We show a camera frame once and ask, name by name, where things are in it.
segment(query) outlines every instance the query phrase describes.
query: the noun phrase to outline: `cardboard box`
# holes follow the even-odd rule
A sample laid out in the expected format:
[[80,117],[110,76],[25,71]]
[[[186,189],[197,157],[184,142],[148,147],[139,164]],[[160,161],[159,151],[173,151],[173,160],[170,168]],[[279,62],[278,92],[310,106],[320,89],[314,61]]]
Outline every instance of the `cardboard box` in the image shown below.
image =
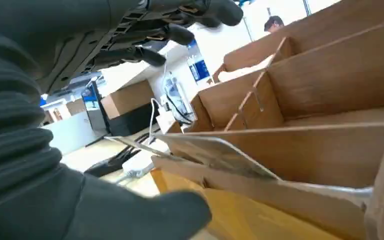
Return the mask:
[[143,105],[149,104],[154,93],[147,80],[123,87],[101,101],[109,119],[114,119]]

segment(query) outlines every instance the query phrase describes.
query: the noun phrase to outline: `white cable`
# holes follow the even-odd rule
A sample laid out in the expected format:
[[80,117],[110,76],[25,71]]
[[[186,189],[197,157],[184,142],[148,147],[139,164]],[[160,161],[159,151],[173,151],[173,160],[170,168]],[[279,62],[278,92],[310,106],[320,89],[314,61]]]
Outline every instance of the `white cable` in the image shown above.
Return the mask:
[[148,138],[148,145],[151,144],[151,134],[152,134],[152,120],[154,119],[154,113],[155,113],[155,107],[154,107],[154,104],[152,102],[156,102],[156,104],[158,104],[158,106],[160,108],[162,108],[163,106],[155,99],[155,98],[151,98],[151,105],[152,105],[152,113],[151,113],[151,119],[149,120],[149,138]]

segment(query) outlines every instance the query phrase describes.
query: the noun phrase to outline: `computer screen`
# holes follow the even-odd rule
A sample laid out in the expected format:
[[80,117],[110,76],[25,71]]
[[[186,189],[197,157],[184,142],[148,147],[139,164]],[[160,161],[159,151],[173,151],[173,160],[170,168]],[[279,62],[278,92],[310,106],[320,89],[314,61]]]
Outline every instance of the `computer screen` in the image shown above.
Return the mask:
[[100,104],[101,97],[95,81],[90,81],[81,93],[92,130],[100,134],[108,133],[105,112]]

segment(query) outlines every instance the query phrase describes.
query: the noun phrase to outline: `gloved hand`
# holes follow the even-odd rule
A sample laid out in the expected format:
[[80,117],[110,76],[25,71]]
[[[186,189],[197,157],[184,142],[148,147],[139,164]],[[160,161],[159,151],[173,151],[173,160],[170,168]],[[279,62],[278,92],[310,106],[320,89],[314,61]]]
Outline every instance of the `gloved hand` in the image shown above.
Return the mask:
[[108,42],[108,51],[96,55],[88,68],[97,71],[124,62],[140,61],[160,67],[166,59],[155,52],[169,40],[184,46],[191,43],[194,34],[187,27],[196,22],[211,28],[220,24],[234,26],[243,16],[232,0],[171,0],[169,3],[167,0],[144,0],[134,14],[137,19],[124,20],[119,26],[121,32],[116,32]]
[[39,99],[97,64],[158,56],[136,48],[150,40],[185,45],[195,21],[241,18],[231,0],[0,0],[0,239],[182,240],[204,227],[198,194],[143,198],[60,164]]

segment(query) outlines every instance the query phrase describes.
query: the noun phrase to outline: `man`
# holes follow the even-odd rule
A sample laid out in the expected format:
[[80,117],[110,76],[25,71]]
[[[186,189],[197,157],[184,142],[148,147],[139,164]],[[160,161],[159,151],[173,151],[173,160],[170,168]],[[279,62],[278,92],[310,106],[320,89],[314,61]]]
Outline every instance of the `man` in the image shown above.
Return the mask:
[[264,31],[273,33],[283,26],[285,26],[284,21],[279,16],[270,16],[264,24]]

